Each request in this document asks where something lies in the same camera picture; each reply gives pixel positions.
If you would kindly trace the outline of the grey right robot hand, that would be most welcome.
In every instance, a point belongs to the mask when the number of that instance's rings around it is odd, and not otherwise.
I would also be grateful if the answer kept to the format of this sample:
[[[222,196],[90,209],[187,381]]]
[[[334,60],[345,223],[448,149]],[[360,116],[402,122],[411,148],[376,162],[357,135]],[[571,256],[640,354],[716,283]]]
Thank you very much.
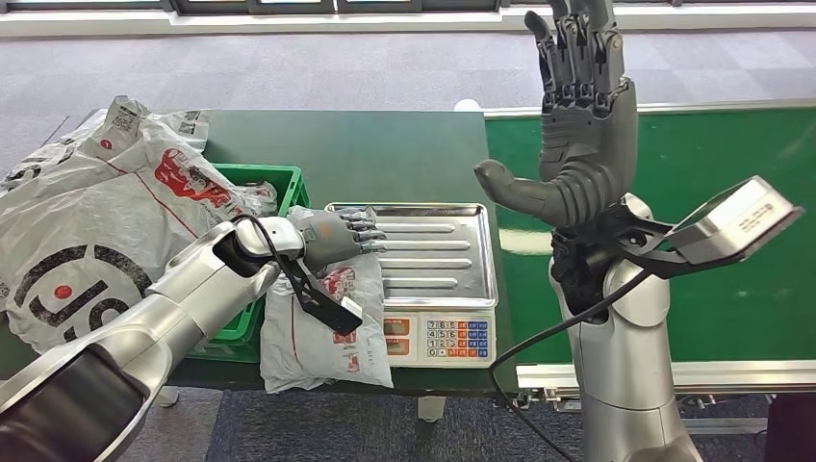
[[[609,1],[552,1],[553,22],[534,11],[542,81],[536,180],[485,160],[473,169],[496,204],[554,228],[584,225],[629,192],[638,157],[636,87]]]

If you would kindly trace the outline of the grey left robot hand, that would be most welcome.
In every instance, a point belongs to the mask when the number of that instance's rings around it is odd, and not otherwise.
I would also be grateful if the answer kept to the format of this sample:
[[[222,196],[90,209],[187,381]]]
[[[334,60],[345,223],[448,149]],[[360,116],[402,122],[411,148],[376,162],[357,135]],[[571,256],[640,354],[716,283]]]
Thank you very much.
[[[305,250],[303,262],[312,272],[366,253],[383,251],[386,233],[377,227],[370,208],[343,208],[337,211],[292,207],[287,219],[301,233]]]

